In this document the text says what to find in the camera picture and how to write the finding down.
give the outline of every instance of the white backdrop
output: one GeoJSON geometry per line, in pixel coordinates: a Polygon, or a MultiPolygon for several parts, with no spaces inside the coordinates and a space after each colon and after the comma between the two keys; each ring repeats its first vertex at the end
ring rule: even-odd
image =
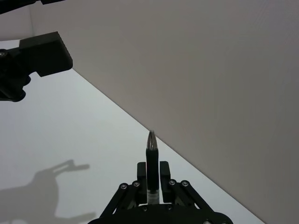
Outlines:
{"type": "MultiPolygon", "coordinates": [[[[120,183],[136,179],[148,130],[73,70],[31,77],[23,101],[0,103],[0,223],[87,223],[120,183]]],[[[262,223],[163,142],[158,146],[172,178],[189,180],[215,211],[235,224],[262,223]]]]}

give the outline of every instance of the silver marker tip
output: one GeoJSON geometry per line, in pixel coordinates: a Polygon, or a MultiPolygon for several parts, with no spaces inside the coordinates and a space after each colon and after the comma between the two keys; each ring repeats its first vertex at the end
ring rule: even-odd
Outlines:
{"type": "Polygon", "coordinates": [[[158,149],[157,139],[154,131],[149,132],[148,144],[146,148],[150,150],[158,149]]]}

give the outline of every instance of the white wall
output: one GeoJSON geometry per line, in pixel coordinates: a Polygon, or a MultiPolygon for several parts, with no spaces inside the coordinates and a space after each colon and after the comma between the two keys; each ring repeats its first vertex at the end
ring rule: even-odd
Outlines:
{"type": "Polygon", "coordinates": [[[0,15],[0,40],[17,40],[33,35],[29,7],[0,15]]]}
{"type": "MultiPolygon", "coordinates": [[[[0,103],[0,223],[87,223],[120,183],[136,179],[148,130],[73,70],[31,77],[23,101],[0,103]],[[60,175],[48,169],[69,160],[85,166],[60,175]]],[[[189,180],[215,211],[235,224],[262,223],[160,140],[158,146],[172,177],[189,180]]]]}

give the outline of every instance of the black marker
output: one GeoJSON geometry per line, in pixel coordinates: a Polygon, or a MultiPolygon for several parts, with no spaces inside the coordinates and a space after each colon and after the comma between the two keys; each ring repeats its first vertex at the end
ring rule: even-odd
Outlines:
{"type": "Polygon", "coordinates": [[[159,204],[159,151],[156,135],[149,132],[146,147],[146,178],[148,188],[148,204],[159,204]]]}

